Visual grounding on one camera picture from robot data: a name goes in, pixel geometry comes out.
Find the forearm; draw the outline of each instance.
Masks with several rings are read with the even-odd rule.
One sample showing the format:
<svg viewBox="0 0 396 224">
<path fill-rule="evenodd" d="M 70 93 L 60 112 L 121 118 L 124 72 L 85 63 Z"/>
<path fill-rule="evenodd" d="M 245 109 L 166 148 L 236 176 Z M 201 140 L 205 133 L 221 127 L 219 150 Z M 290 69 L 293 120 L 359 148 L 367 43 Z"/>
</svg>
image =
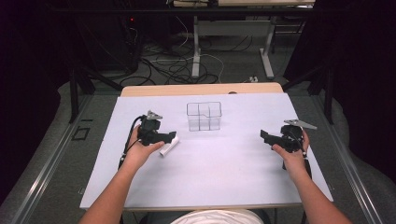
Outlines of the forearm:
<svg viewBox="0 0 396 224">
<path fill-rule="evenodd" d="M 119 223 L 125 199 L 137 169 L 121 167 L 79 223 Z"/>
<path fill-rule="evenodd" d="M 321 192 L 308 174 L 293 178 L 309 223 L 351 223 Z"/>
</svg>

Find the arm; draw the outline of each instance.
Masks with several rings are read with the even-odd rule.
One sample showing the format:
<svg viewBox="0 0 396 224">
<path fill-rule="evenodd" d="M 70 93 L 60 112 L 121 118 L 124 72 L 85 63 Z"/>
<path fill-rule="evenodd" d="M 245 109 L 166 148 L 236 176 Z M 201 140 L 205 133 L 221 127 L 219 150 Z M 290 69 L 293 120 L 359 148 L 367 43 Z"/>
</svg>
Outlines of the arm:
<svg viewBox="0 0 396 224">
<path fill-rule="evenodd" d="M 303 132 L 303 136 L 303 148 L 307 151 L 309 138 L 306 132 Z M 309 223 L 351 223 L 309 177 L 301 150 L 289 153 L 279 145 L 273 145 L 273 150 L 285 161 L 290 178 L 300 194 Z"/>
<path fill-rule="evenodd" d="M 132 132 L 129 141 L 130 145 L 137 139 L 138 128 L 134 128 Z M 121 168 L 116 172 L 105 190 L 87 210 L 79 223 L 119 223 L 134 175 L 149 158 L 149 155 L 161 146 L 163 146 L 163 142 L 148 147 L 144 147 L 138 141 L 135 142 L 128 151 Z"/>
</svg>

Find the transparent grid container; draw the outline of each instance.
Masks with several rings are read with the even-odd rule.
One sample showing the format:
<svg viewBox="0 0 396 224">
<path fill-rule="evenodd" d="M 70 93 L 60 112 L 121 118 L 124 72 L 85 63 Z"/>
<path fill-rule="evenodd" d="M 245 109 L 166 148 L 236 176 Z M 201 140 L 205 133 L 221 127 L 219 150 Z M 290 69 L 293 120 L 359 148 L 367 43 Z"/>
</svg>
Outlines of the transparent grid container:
<svg viewBox="0 0 396 224">
<path fill-rule="evenodd" d="M 190 132 L 219 130 L 221 103 L 189 103 L 187 104 L 187 116 Z"/>
</svg>

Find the desk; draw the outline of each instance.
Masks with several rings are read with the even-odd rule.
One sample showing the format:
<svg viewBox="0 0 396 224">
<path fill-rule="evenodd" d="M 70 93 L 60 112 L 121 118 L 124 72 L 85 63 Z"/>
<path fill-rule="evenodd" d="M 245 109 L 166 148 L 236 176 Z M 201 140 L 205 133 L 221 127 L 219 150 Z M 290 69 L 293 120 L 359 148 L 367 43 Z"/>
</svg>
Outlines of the desk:
<svg viewBox="0 0 396 224">
<path fill-rule="evenodd" d="M 313 5 L 315 0 L 219 0 L 219 7 L 275 7 Z M 207 3 L 174 1 L 175 7 L 206 7 Z M 199 76 L 201 50 L 199 35 L 255 35 L 265 36 L 264 48 L 260 49 L 265 75 L 274 78 L 268 51 L 276 26 L 276 17 L 270 21 L 198 21 L 194 16 L 194 59 L 192 76 Z"/>
<path fill-rule="evenodd" d="M 204 94 L 197 91 L 200 87 Z M 161 96 L 152 96 L 152 91 Z M 229 91 L 238 93 L 226 94 Z M 189 132 L 186 104 L 208 101 L 221 102 L 220 130 Z M 125 88 L 108 124 L 81 208 L 90 207 L 117 172 L 132 121 L 149 109 L 163 116 L 159 132 L 177 131 L 180 142 L 164 158 L 158 152 L 150 155 L 134 177 L 125 209 L 301 204 L 297 189 L 281 168 L 282 159 L 260 138 L 260 129 L 278 134 L 284 119 L 297 118 L 290 98 L 278 84 L 250 83 Z M 311 149 L 308 157 L 314 181 L 332 201 Z"/>
</svg>

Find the hand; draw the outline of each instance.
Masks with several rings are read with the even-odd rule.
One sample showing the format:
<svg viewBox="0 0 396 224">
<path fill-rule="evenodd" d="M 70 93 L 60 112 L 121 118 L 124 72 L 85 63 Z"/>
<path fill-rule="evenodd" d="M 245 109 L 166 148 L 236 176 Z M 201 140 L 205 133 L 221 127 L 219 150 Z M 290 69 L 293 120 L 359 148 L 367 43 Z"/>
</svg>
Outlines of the hand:
<svg viewBox="0 0 396 224">
<path fill-rule="evenodd" d="M 136 170 L 139 169 L 147 161 L 149 155 L 152 152 L 164 145 L 164 142 L 158 142 L 146 147 L 143 146 L 139 141 L 136 141 L 139 128 L 140 125 L 137 125 L 131 134 L 128 147 L 132 147 L 129 149 L 122 167 L 127 166 L 130 168 L 135 168 Z"/>
<path fill-rule="evenodd" d="M 303 149 L 305 153 L 307 153 L 309 147 L 309 137 L 304 130 L 303 139 Z M 286 169 L 288 170 L 291 179 L 297 178 L 297 176 L 299 175 L 307 174 L 305 169 L 303 152 L 301 150 L 289 153 L 283 147 L 280 147 L 277 144 L 273 145 L 273 150 L 283 158 Z"/>
</svg>

